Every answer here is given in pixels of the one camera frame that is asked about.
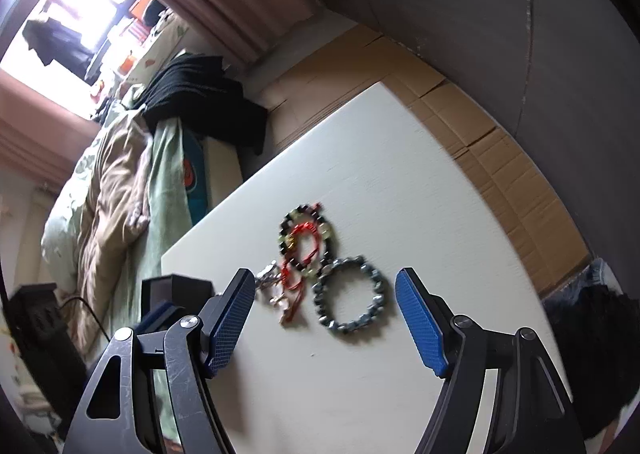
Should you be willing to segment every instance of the hanging clothes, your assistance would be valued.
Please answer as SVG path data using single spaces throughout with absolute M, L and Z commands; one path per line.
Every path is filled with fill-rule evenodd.
M 81 33 L 49 17 L 47 20 L 28 20 L 22 36 L 45 66 L 55 60 L 84 80 L 94 52 L 82 45 Z

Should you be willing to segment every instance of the white tabletop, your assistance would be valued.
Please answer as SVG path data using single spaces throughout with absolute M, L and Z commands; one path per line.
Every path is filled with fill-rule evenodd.
M 348 102 L 268 163 L 162 258 L 164 274 L 212 280 L 278 257 L 287 212 L 319 201 L 338 254 L 364 254 L 389 283 L 412 266 L 453 313 L 485 329 L 535 329 L 564 379 L 551 329 L 507 236 L 455 162 L 382 84 Z M 344 282 L 339 320 L 370 303 Z M 388 290 L 392 298 L 393 290 Z M 209 384 L 238 454 L 413 453 L 442 386 L 391 301 L 380 325 L 348 339 L 316 322 L 311 297 L 282 328 L 257 300 L 230 365 Z M 495 375 L 487 377 L 469 452 L 482 452 Z

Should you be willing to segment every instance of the cardboard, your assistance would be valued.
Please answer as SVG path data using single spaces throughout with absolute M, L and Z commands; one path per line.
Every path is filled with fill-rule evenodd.
M 539 293 L 553 290 L 588 260 L 587 247 L 551 185 L 460 89 L 441 85 L 409 109 L 478 189 Z
M 588 260 L 562 202 L 518 144 L 458 87 L 365 26 L 355 26 L 261 93 L 276 151 L 382 81 L 453 157 L 502 225 L 540 294 Z

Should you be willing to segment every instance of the grey beaded bracelet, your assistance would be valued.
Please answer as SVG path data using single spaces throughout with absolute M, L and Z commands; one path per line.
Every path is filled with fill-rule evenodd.
M 370 304 L 369 307 L 367 307 L 366 312 L 360 315 L 356 320 L 351 320 L 347 323 L 339 323 L 337 320 L 333 319 L 326 306 L 324 292 L 326 291 L 326 284 L 334 272 L 347 267 L 359 267 L 363 274 L 366 274 L 371 278 L 373 281 L 374 296 L 372 304 Z M 318 322 L 333 332 L 347 334 L 356 331 L 357 329 L 364 328 L 371 324 L 375 316 L 382 311 L 382 308 L 385 305 L 385 278 L 378 270 L 373 268 L 370 264 L 367 264 L 363 256 L 335 259 L 331 264 L 324 266 L 318 277 L 318 282 L 313 285 L 312 290 L 314 292 L 316 313 L 319 316 Z

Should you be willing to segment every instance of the blue gripper pad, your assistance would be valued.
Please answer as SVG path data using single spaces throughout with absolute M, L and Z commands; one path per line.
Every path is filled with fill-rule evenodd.
M 231 301 L 229 308 L 220 320 L 218 329 L 212 334 L 211 342 L 215 347 L 215 354 L 206 365 L 210 376 L 216 376 L 218 370 L 225 368 L 229 363 L 231 353 L 234 352 L 236 344 L 238 344 L 238 337 L 254 303 L 254 298 L 255 281 L 251 275 L 238 289 L 236 297 Z
M 436 376 L 444 376 L 449 363 L 444 355 L 442 331 L 405 269 L 396 275 L 396 300 L 422 362 Z

